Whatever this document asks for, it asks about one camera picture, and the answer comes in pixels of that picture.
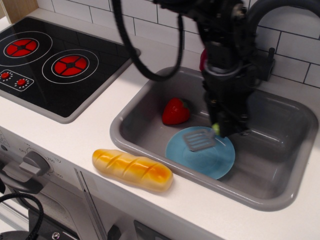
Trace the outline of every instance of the stovetop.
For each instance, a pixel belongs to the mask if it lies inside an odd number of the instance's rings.
[[[121,44],[26,17],[0,33],[0,96],[70,123],[129,58]]]

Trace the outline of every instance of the black hose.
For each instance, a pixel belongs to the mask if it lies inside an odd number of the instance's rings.
[[[270,11],[285,7],[299,7],[309,10],[320,18],[319,0],[258,0],[247,13],[247,22],[249,30],[255,33],[260,20]]]
[[[36,205],[38,206],[39,218],[36,221],[36,224],[35,224],[34,228],[32,229],[32,231],[30,232],[29,236],[26,238],[26,240],[36,240],[38,238],[38,231],[41,227],[41,223],[44,219],[44,209],[42,207],[42,204],[40,203],[40,201],[36,197],[34,197],[30,194],[27,194],[27,193],[10,193],[7,195],[3,195],[2,197],[0,197],[0,203],[2,203],[5,200],[14,199],[14,198],[30,199],[30,200],[34,201],[36,203]]]
[[[132,45],[128,33],[126,31],[125,25],[124,25],[124,19],[122,15],[122,6],[121,6],[121,0],[112,0],[112,5],[113,5],[113,11],[114,11],[114,18],[119,30],[119,34],[122,38],[123,44],[126,48],[126,50],[129,52],[130,57],[132,59],[132,62],[136,66],[136,68],[144,75],[146,78],[157,81],[157,82],[162,82],[165,80],[168,80],[169,78],[173,77],[177,71],[180,68],[181,61],[182,61],[182,50],[183,50],[183,34],[184,34],[184,25],[183,25],[183,20],[182,16],[179,14],[178,15],[178,28],[179,28],[179,49],[178,49],[178,56],[177,60],[175,63],[175,66],[173,70],[168,74],[168,75],[158,75],[153,72],[151,72],[140,60],[136,49]]]

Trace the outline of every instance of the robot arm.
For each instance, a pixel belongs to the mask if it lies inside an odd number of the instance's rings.
[[[117,10],[121,10],[119,2],[112,0],[116,20],[121,15],[116,13]],[[211,123],[219,124],[222,137],[233,133],[247,134],[247,123],[250,118],[247,99],[255,90],[257,80],[268,78],[274,60],[271,53],[265,71],[267,76],[262,76],[262,66],[266,65],[266,60],[261,61],[257,57],[255,32],[249,30],[243,2],[241,0],[153,0],[153,2],[179,14],[180,34],[181,16],[191,18],[197,23],[207,52],[202,75],[206,90],[204,100]],[[159,77],[149,78],[158,81]]]

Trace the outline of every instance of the toy bread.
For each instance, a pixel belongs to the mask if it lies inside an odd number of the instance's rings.
[[[173,181],[173,173],[162,163],[119,150],[98,149],[92,163],[104,175],[154,192],[166,191]]]

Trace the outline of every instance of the gray sink basin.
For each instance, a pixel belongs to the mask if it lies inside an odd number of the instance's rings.
[[[170,68],[159,73],[166,74]],[[229,137],[234,165],[220,179],[165,157],[171,137],[188,127],[210,127],[201,73],[188,68],[165,82],[149,81],[114,119],[110,135],[117,147],[168,166],[174,173],[261,211],[277,211],[296,198],[318,131],[318,120],[304,105],[255,91],[248,100],[252,133]],[[162,123],[171,98],[188,103],[191,117],[177,125]]]

